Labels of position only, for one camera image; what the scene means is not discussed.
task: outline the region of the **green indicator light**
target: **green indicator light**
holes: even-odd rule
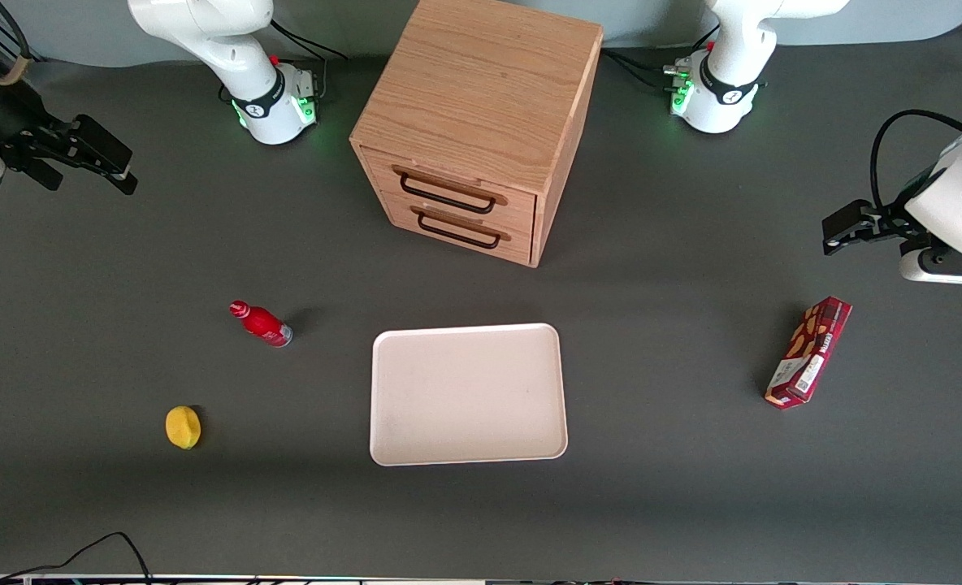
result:
[[[295,103],[297,104],[297,115],[300,116],[300,121],[304,123],[305,126],[309,126],[314,123],[314,103],[307,97],[296,97]]]
[[[239,125],[246,128],[246,119],[243,119],[243,112],[239,111],[239,107],[236,106],[236,100],[232,100],[232,109],[236,111],[236,115],[239,116]]]
[[[690,101],[690,93],[693,86],[693,83],[687,81],[686,85],[677,89],[675,97],[673,97],[673,114],[683,115],[683,112],[687,109],[687,102]]]

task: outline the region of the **wooden box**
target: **wooden box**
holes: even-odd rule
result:
[[[419,0],[350,138],[391,223],[538,266],[601,40],[497,0]]]

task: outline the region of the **plastic tray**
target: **plastic tray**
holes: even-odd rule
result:
[[[381,333],[370,455],[381,466],[554,459],[567,449],[557,330],[545,323]]]

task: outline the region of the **dark gray tabletop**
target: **dark gray tabletop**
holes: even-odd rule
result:
[[[99,119],[141,185],[3,186],[0,571],[125,530],[157,573],[962,583],[962,288],[902,280],[894,245],[820,251],[889,114],[962,119],[962,34],[781,48],[727,136],[602,62],[538,270],[388,225],[347,143],[381,66],[335,66],[321,125],[278,148],[205,67],[50,66],[51,110]],[[885,192],[953,137],[898,125]],[[829,295],[855,305],[837,353],[777,411],[763,388]],[[295,341],[247,336],[235,297]],[[566,455],[372,462],[378,333],[520,322],[560,331]],[[178,404],[206,412],[192,452],[163,432]],[[137,570],[118,542],[85,557]]]

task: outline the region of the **drawer handle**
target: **drawer handle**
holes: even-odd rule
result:
[[[488,241],[473,240],[473,238],[469,238],[466,236],[459,236],[458,233],[452,233],[451,231],[447,231],[441,228],[428,226],[426,223],[423,223],[424,219],[425,218],[434,219],[434,218],[432,218],[428,214],[425,214],[424,211],[419,211],[419,210],[414,210],[414,211],[417,212],[417,223],[419,225],[419,229],[422,229],[423,231],[429,231],[430,233],[436,233],[437,236],[451,237],[452,240],[462,241],[463,244],[477,245],[478,248],[495,249],[496,246],[499,245],[499,240],[502,238],[501,234],[485,232],[485,236],[492,236],[496,238],[495,240],[491,241],[491,243],[488,243]],[[470,230],[466,226],[458,226],[458,227],[461,227],[466,230]]]
[[[405,184],[407,180],[410,180],[410,175],[408,173],[401,173],[402,176],[402,190],[406,193],[412,193],[415,196],[424,197],[424,199],[429,199],[439,203],[444,203],[445,205],[452,205],[452,207],[458,207],[460,210],[469,211],[471,214],[488,214],[493,208],[496,207],[496,198],[489,197],[488,205],[485,207],[477,207],[477,205],[471,205],[470,203],[463,203],[462,201],[456,201],[455,199],[449,199],[448,197],[441,197],[437,193],[426,192],[419,188],[411,188],[409,185]]]

